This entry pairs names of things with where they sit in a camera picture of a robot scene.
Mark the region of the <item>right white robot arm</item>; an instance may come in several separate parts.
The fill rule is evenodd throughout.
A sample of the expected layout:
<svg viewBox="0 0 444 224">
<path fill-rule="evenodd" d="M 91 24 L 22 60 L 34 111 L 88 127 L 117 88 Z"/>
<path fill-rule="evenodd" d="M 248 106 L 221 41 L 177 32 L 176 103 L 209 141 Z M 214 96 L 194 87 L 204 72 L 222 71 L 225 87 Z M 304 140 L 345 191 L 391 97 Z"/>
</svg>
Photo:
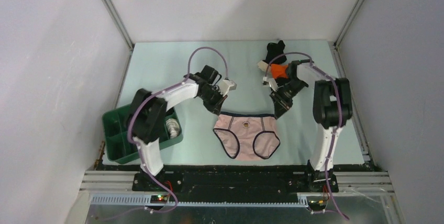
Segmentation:
<svg viewBox="0 0 444 224">
<path fill-rule="evenodd" d="M 307 162 L 304 183 L 317 192 L 333 181 L 333 156 L 343 127 L 353 115 L 351 89 L 347 78 L 334 78 L 310 60 L 297 60 L 287 67 L 288 82 L 278 86 L 275 79 L 264 76 L 270 87 L 274 115 L 282 117 L 293 105 L 293 98 L 304 88 L 314 91 L 312 112 L 318 126 L 317 140 Z"/>
</svg>

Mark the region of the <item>white pink-trimmed underwear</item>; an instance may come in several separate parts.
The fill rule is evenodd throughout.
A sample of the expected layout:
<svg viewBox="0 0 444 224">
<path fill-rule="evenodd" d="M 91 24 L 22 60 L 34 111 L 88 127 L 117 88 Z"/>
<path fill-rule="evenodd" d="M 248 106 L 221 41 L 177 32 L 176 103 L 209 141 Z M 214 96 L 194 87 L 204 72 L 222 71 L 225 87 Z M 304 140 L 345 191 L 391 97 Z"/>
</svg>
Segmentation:
<svg viewBox="0 0 444 224">
<path fill-rule="evenodd" d="M 181 133 L 181 127 L 177 119 L 170 118 L 165 122 L 166 128 L 168 130 L 169 139 L 174 139 Z"/>
</svg>

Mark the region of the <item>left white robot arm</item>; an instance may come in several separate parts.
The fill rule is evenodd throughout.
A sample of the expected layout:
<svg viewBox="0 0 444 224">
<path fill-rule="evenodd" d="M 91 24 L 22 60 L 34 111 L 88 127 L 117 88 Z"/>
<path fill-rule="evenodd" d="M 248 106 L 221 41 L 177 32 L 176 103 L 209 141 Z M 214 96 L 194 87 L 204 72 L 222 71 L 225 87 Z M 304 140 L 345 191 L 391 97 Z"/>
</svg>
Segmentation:
<svg viewBox="0 0 444 224">
<path fill-rule="evenodd" d="M 204 66 L 201 72 L 186 74 L 184 80 L 161 91 L 152 93 L 139 89 L 128 114 L 127 140 L 136 146 L 141 168 L 147 173 L 145 184 L 153 191 L 165 186 L 165 176 L 160 173 L 164 163 L 160 154 L 160 137 L 164 130 L 168 110 L 192 98 L 200 98 L 204 107 L 219 115 L 228 93 L 236 83 L 225 78 L 214 84 L 218 72 Z"/>
</svg>

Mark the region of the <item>light pink underwear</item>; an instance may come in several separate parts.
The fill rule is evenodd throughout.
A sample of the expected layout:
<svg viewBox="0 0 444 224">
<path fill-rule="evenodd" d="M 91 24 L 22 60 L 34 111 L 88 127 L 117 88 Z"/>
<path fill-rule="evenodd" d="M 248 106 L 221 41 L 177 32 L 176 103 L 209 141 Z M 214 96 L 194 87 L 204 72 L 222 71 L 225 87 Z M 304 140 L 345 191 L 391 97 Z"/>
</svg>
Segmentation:
<svg viewBox="0 0 444 224">
<path fill-rule="evenodd" d="M 281 144 L 273 114 L 221 112 L 213 133 L 225 154 L 238 161 L 267 160 Z"/>
</svg>

